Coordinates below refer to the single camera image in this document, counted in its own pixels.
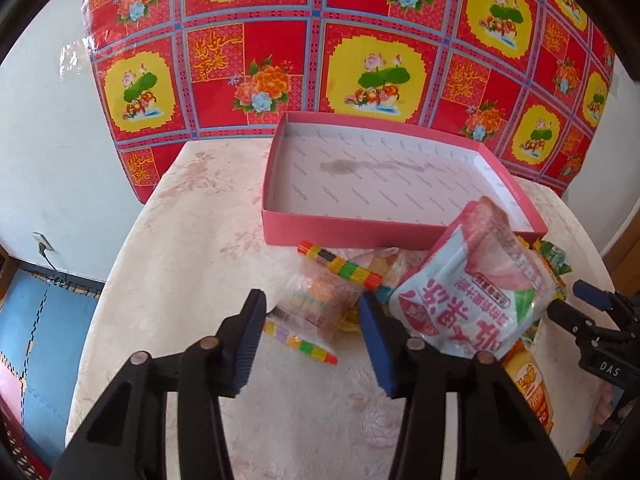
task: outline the barcode label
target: barcode label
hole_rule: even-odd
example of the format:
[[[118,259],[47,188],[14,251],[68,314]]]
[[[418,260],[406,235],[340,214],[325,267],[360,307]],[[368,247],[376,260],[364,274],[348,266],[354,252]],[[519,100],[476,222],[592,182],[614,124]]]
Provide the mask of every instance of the barcode label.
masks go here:
[[[279,306],[276,305],[274,309],[269,313],[269,316],[276,317],[277,319],[281,319],[283,321],[288,321],[291,314],[282,310]]]

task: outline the snack bag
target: snack bag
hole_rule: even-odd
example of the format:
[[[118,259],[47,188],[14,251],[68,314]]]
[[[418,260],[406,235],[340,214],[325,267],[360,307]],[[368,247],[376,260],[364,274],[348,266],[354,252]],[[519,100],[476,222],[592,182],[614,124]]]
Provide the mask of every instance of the snack bag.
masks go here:
[[[404,276],[409,269],[418,266],[421,261],[424,260],[426,254],[426,251],[409,251],[392,247],[361,254],[356,258],[352,258],[352,261],[384,277],[382,285],[380,285],[376,291],[376,297],[386,311],[386,309],[388,309],[387,303],[389,297],[399,285],[402,276]],[[340,323],[340,330],[344,332],[360,331],[357,307],[358,305],[356,303],[349,309]]]
[[[517,341],[500,363],[527,401],[531,411],[536,414],[546,434],[551,433],[554,412],[549,402],[549,393],[536,360],[522,340]]]
[[[549,304],[553,280],[489,198],[470,202],[389,301],[405,328],[441,352],[503,357]]]
[[[357,260],[370,264],[373,253]],[[287,282],[276,306],[267,314],[264,332],[313,359],[336,365],[332,341],[348,311],[364,291],[362,285],[329,272],[312,260],[300,260],[300,268]]]
[[[518,237],[521,243],[524,243],[525,247],[529,247],[522,238]],[[562,274],[571,272],[573,269],[566,260],[566,253],[551,242],[536,240],[533,242],[532,247],[534,253],[540,258],[540,261],[544,265],[546,271],[551,276],[556,284],[556,293],[551,300],[566,301],[566,283],[562,279]],[[527,331],[522,337],[529,342],[533,342],[538,332],[538,326],[540,325],[540,318],[534,320],[532,325],[527,328]]]
[[[556,276],[562,276],[573,270],[566,260],[564,250],[551,242],[536,240],[532,248],[549,263]]]

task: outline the white tablecloth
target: white tablecloth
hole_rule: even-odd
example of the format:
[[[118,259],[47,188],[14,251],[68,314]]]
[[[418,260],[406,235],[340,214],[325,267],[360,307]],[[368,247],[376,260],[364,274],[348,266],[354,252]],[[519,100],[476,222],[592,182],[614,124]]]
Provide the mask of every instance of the white tablecloth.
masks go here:
[[[273,306],[300,257],[293,248],[262,241],[260,188],[270,143],[189,142],[162,178],[96,308],[67,440],[136,350],[154,356],[183,351],[236,314],[251,288],[264,290]],[[566,205],[546,187],[520,184],[544,217],[547,238],[568,253],[574,268],[569,287],[581,278],[613,290],[597,250]],[[600,325],[612,326],[606,315],[572,296],[569,301]],[[333,368],[261,338],[248,385],[236,399],[222,399],[236,478],[386,478],[403,401],[387,399],[377,387],[359,334],[341,335],[336,353],[340,362]],[[544,317],[534,354],[554,409],[551,436],[567,461],[590,433],[601,381],[578,368],[574,340]],[[179,478],[175,413],[171,396],[170,479]],[[449,450],[455,449],[453,439]]]

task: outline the pink snack packaging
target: pink snack packaging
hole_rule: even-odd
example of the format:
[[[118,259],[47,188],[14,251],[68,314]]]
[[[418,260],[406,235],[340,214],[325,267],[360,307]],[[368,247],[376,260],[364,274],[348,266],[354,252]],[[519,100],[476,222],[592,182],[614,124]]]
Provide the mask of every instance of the pink snack packaging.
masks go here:
[[[540,318],[555,293],[540,259],[511,231],[489,198],[470,202],[427,259],[402,277],[391,314],[441,352],[501,359]]]

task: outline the blue floor mat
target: blue floor mat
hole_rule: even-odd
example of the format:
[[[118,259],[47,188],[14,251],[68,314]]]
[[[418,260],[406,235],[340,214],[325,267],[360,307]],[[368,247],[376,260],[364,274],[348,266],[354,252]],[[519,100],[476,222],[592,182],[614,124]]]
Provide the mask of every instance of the blue floor mat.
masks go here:
[[[65,429],[95,298],[49,285],[28,357],[22,424],[48,466],[65,449]]]
[[[31,332],[48,286],[18,269],[0,310],[0,352],[19,378],[24,374]]]
[[[78,365],[97,303],[18,270],[0,310],[0,352],[26,384],[25,441],[48,467],[65,449]]]

